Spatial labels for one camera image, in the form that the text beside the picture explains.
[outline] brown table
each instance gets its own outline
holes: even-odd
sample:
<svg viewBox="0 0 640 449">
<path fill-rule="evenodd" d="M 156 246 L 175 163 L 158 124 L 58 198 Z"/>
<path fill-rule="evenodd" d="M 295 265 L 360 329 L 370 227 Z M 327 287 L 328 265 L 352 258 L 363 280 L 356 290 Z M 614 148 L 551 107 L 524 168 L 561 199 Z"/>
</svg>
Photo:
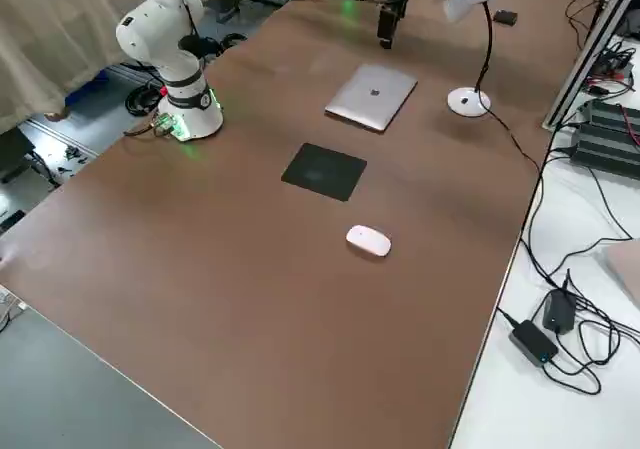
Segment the brown table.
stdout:
<svg viewBox="0 0 640 449">
<path fill-rule="evenodd" d="M 574 56 L 568 0 L 497 0 L 485 89 L 524 147 Z M 451 114 L 486 27 L 411 0 L 299 1 L 209 69 L 215 137 L 124 139 L 1 242 L 0 283 L 226 449 L 446 445 L 535 174 L 491 118 Z M 383 135 L 323 115 L 362 62 L 419 83 Z M 368 161 L 347 203 L 280 182 L 302 143 Z M 349 250 L 354 224 L 392 252 Z"/>
</svg>

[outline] laptop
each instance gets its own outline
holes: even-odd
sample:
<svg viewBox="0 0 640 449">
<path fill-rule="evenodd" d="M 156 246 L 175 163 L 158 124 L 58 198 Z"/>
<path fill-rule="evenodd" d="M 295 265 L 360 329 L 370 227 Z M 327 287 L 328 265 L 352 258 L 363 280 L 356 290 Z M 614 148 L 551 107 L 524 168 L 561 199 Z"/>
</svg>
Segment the laptop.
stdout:
<svg viewBox="0 0 640 449">
<path fill-rule="evenodd" d="M 607 247 L 607 264 L 624 284 L 627 294 L 640 306 L 640 239 Z"/>
<path fill-rule="evenodd" d="M 384 131 L 417 84 L 415 77 L 363 64 L 325 111 L 377 132 Z"/>
</svg>

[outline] white mouse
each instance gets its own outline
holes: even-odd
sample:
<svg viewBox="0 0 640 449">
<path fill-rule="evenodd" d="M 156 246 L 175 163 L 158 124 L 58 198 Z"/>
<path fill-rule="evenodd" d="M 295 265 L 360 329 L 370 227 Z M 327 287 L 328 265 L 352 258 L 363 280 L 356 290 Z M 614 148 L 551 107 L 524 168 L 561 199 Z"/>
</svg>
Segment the white mouse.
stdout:
<svg viewBox="0 0 640 449">
<path fill-rule="evenodd" d="M 381 232 L 367 226 L 353 226 L 347 232 L 347 241 L 363 251 L 384 257 L 391 250 L 391 240 Z"/>
</svg>

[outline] beige curtain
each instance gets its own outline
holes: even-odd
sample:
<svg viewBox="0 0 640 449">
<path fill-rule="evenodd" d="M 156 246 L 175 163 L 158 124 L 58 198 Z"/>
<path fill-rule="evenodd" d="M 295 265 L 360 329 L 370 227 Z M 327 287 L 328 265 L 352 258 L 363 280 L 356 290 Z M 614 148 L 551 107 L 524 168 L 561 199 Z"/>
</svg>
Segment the beige curtain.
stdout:
<svg viewBox="0 0 640 449">
<path fill-rule="evenodd" d="M 142 0 L 0 0 L 0 132 L 64 98 L 124 54 L 121 17 Z"/>
</svg>

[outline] mouse pad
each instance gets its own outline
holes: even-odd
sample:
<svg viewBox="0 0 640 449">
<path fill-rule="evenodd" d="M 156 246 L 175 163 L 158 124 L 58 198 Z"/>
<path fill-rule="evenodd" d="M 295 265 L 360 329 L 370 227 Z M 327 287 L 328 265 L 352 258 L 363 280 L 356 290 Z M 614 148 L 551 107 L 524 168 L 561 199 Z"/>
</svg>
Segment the mouse pad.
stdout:
<svg viewBox="0 0 640 449">
<path fill-rule="evenodd" d="M 339 201 L 348 201 L 367 161 L 305 143 L 282 174 L 282 181 Z"/>
</svg>

